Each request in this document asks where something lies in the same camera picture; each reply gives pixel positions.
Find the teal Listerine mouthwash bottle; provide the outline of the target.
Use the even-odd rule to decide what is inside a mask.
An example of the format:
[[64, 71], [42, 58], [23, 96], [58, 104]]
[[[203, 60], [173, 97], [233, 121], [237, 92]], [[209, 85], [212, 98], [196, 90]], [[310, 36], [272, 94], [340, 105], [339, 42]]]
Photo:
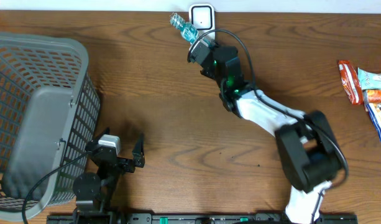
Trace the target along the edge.
[[[191, 22], [187, 22], [177, 14], [176, 12], [173, 12], [170, 16], [170, 23], [171, 25], [180, 31], [181, 36], [191, 44], [191, 46], [194, 46], [197, 38], [199, 38], [202, 34], [204, 34], [203, 31], [199, 31]], [[206, 35], [204, 36], [198, 44], [205, 44], [209, 48], [213, 48], [215, 45], [218, 45], [218, 43], [212, 39], [210, 36]]]

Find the red snack bar wrapper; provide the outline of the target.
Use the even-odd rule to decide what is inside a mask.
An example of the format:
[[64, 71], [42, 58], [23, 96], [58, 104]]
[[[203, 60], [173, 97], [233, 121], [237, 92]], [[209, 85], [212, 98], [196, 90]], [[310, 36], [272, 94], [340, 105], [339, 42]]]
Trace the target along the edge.
[[352, 105], [362, 105], [364, 101], [356, 70], [348, 60], [339, 60], [337, 64], [342, 86], [349, 101]]

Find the light blue wipes pack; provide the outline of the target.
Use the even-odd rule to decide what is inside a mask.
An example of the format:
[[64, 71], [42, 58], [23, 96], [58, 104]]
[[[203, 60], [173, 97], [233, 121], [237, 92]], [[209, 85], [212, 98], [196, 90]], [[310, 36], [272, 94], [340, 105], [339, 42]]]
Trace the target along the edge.
[[381, 90], [381, 73], [371, 73], [358, 68], [358, 79], [362, 90]]

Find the orange small box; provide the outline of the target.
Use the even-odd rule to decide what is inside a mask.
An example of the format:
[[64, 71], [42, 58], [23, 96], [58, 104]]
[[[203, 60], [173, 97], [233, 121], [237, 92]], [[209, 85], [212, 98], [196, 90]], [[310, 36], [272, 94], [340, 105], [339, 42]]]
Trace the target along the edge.
[[363, 90], [364, 106], [369, 103], [381, 103], [381, 90]]

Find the yellow snack bag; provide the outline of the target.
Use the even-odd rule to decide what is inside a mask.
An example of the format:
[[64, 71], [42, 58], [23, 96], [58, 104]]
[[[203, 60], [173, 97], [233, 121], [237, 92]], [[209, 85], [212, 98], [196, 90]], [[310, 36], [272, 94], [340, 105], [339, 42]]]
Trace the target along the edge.
[[366, 108], [381, 141], [381, 103], [369, 103]]

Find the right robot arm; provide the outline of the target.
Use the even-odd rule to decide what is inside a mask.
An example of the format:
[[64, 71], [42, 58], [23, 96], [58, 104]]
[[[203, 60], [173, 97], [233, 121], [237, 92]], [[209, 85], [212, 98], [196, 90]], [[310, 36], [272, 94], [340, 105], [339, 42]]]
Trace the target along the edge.
[[283, 172], [291, 183], [285, 220], [316, 222], [337, 173], [348, 170], [325, 115], [293, 110], [266, 96], [244, 78], [236, 47], [197, 41], [189, 49], [188, 61], [201, 65], [201, 74], [217, 83], [225, 109], [274, 136]]

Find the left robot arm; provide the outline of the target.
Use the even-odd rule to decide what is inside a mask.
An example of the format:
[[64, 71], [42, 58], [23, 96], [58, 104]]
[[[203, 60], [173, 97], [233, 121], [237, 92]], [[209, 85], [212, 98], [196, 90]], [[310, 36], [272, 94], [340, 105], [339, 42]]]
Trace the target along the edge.
[[112, 208], [111, 199], [118, 180], [126, 173], [145, 165], [144, 135], [141, 134], [133, 150], [132, 159], [119, 157], [120, 139], [102, 134], [86, 145], [89, 159], [98, 166], [96, 172], [85, 172], [73, 184], [76, 209], [73, 223], [125, 223], [125, 215]]

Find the white barcode scanner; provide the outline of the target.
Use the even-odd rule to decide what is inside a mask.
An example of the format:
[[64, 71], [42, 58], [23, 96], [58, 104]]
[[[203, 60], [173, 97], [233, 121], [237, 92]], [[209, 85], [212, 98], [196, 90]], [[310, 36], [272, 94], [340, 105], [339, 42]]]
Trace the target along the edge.
[[192, 4], [188, 10], [189, 20], [196, 27], [199, 34], [204, 34], [216, 28], [214, 13], [214, 7], [207, 3]]

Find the grey plastic shopping basket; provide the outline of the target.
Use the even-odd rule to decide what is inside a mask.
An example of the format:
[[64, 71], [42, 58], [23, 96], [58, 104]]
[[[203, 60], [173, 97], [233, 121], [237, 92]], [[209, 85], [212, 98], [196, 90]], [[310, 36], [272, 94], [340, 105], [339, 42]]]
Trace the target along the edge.
[[0, 32], [0, 220], [69, 202], [100, 100], [73, 40]]

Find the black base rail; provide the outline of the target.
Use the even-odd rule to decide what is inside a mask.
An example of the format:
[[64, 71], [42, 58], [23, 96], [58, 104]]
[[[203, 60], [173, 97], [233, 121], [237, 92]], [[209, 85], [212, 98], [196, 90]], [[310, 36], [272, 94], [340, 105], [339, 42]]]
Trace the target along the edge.
[[230, 223], [289, 223], [280, 213], [256, 213], [253, 215], [153, 215], [128, 213], [125, 215], [49, 215], [47, 224], [120, 223], [120, 224], [230, 224]]

